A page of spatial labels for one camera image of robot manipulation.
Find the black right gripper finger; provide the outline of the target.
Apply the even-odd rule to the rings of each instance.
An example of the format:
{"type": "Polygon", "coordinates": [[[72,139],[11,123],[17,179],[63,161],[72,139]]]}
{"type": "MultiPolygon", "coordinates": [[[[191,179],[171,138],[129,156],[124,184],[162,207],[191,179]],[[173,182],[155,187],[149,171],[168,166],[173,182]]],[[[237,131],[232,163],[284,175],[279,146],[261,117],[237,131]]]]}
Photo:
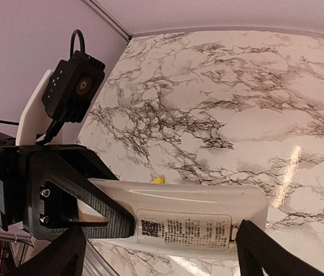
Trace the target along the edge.
{"type": "Polygon", "coordinates": [[[294,256],[249,220],[243,220],[236,236],[241,275],[324,275],[294,256]]]}

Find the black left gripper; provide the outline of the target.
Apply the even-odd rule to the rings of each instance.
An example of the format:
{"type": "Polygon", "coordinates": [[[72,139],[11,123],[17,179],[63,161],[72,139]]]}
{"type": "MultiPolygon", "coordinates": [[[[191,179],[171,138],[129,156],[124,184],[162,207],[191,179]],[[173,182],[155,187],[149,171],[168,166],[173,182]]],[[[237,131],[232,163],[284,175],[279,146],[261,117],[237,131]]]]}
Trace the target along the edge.
{"type": "Polygon", "coordinates": [[[118,180],[85,146],[0,146],[0,227],[7,231],[23,217],[32,236],[55,239],[8,275],[81,276],[86,238],[134,235],[134,216],[91,178],[118,180]]]}

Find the white remote control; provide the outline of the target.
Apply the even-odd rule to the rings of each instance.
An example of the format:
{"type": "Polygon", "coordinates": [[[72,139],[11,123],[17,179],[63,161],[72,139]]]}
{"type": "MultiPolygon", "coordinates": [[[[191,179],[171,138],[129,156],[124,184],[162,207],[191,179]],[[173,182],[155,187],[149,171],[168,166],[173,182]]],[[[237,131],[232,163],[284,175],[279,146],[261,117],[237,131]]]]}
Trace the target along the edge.
{"type": "Polygon", "coordinates": [[[89,180],[135,218],[114,246],[193,259],[235,260],[242,220],[265,229],[269,201],[256,186],[204,186],[89,180]]]}

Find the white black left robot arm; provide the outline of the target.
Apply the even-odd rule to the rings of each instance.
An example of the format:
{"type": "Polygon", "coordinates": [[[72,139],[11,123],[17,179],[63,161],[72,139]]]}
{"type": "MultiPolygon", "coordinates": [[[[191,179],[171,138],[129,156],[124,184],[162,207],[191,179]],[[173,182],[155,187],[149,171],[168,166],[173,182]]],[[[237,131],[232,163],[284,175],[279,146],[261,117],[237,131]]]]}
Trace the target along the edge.
{"type": "Polygon", "coordinates": [[[0,227],[21,222],[49,245],[11,275],[81,275],[88,239],[134,234],[134,216],[90,181],[115,179],[95,152],[15,142],[0,132],[0,227]]]}

